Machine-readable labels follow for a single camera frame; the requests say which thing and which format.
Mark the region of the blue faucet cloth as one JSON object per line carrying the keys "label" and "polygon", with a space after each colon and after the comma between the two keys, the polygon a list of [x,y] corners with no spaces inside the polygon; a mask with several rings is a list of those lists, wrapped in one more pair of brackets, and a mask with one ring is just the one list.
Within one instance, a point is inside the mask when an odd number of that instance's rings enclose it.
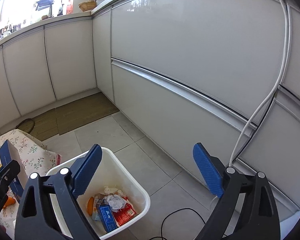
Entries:
{"label": "blue faucet cloth", "polygon": [[36,10],[51,8],[55,0],[39,0],[36,2]]}

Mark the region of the white kitchen cabinets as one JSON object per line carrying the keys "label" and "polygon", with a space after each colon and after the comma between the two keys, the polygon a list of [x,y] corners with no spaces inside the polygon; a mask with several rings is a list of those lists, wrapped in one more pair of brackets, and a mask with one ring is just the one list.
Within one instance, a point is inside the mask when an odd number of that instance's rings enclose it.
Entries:
{"label": "white kitchen cabinets", "polygon": [[296,0],[105,0],[0,41],[0,130],[97,89],[194,178],[200,141],[300,209]]}

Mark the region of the orange peel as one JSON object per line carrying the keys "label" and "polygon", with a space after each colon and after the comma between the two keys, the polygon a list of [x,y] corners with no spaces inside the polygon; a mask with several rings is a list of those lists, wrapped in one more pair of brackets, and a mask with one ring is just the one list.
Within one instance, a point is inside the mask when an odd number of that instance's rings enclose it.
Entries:
{"label": "orange peel", "polygon": [[94,197],[90,197],[87,202],[87,213],[91,217],[93,215],[94,210]]}
{"label": "orange peel", "polygon": [[4,204],[4,206],[3,206],[3,209],[7,208],[10,205],[14,205],[15,202],[16,202],[16,200],[13,197],[8,197],[5,204]]}

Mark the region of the red instant noodle cup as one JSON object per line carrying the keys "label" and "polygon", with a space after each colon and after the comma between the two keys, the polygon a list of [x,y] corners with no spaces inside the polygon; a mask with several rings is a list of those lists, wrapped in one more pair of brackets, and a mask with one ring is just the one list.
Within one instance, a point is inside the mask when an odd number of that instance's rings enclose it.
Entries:
{"label": "red instant noodle cup", "polygon": [[138,214],[134,209],[133,204],[129,201],[128,197],[124,197],[124,200],[126,201],[125,207],[113,213],[115,222],[118,227],[123,226]]}

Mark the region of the white plastic trash bin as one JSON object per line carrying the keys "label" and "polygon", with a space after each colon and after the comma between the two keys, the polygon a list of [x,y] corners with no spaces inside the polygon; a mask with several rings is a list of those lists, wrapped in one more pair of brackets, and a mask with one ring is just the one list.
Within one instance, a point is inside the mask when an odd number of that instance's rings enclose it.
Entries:
{"label": "white plastic trash bin", "polygon": [[[104,188],[115,187],[123,191],[132,203],[137,215],[126,224],[116,230],[107,233],[100,221],[94,221],[87,213],[87,203],[90,197],[101,193]],[[121,231],[126,230],[138,220],[143,218],[151,205],[151,200],[146,190],[134,179],[128,170],[122,165],[115,154],[108,148],[102,148],[102,160],[94,173],[85,193],[77,198],[79,207],[85,218],[97,233],[100,239],[109,239]]]}

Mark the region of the wicker basket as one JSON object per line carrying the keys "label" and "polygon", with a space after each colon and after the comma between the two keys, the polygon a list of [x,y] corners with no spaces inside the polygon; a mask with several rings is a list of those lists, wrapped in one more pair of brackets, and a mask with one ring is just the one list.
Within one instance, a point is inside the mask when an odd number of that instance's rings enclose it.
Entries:
{"label": "wicker basket", "polygon": [[96,8],[96,6],[97,6],[96,1],[86,1],[86,2],[79,3],[78,5],[79,9],[81,9],[82,12],[91,11],[94,8]]}

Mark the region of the floral tablecloth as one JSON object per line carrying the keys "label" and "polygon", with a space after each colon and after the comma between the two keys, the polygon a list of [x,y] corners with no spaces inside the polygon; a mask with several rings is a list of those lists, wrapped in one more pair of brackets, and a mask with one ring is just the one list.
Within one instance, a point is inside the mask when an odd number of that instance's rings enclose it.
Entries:
{"label": "floral tablecloth", "polygon": [[[37,172],[41,176],[53,167],[61,163],[61,156],[47,149],[40,140],[23,132],[14,129],[0,136],[0,148],[6,140],[17,149],[26,174],[29,176],[33,172]],[[15,220],[17,216],[19,204],[15,203],[0,213],[0,225],[6,229],[6,233],[14,239]]]}

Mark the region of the brown floor mat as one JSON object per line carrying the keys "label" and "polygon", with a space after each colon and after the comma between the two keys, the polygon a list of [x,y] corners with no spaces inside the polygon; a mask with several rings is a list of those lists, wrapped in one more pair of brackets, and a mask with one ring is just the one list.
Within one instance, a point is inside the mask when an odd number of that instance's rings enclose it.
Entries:
{"label": "brown floor mat", "polygon": [[99,92],[51,109],[34,118],[24,119],[16,128],[44,141],[118,111],[117,107],[103,93]]}

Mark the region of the light blue milk carton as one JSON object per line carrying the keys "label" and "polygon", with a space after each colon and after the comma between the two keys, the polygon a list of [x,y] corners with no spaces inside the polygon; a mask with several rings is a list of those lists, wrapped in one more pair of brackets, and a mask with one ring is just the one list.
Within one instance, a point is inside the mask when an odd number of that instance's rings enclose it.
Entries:
{"label": "light blue milk carton", "polygon": [[91,215],[92,220],[94,221],[100,221],[100,215],[98,213],[98,210],[101,205],[104,204],[104,194],[98,193],[94,196],[94,202],[93,202],[93,213]]}

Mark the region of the red drink bottle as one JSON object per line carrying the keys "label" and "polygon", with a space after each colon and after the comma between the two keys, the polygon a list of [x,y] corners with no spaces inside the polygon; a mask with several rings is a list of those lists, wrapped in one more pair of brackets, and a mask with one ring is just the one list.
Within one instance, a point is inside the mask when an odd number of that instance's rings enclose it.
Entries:
{"label": "red drink bottle", "polygon": [[68,0],[67,6],[66,6],[66,14],[72,14],[73,12],[73,1]]}

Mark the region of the dark blue small box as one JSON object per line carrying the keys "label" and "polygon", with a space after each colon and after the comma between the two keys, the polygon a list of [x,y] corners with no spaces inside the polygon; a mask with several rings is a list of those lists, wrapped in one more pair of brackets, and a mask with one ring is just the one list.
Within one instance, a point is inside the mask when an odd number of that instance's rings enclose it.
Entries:
{"label": "dark blue small box", "polygon": [[107,233],[117,229],[115,218],[108,204],[101,205],[98,213],[100,215],[102,225]]}

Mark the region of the white tissue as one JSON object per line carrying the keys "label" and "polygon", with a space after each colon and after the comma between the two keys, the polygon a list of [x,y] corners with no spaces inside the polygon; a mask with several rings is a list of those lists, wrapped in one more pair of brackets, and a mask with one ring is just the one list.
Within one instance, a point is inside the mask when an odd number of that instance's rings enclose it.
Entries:
{"label": "white tissue", "polygon": [[113,212],[118,212],[127,204],[126,194],[116,187],[104,187],[104,201]]}

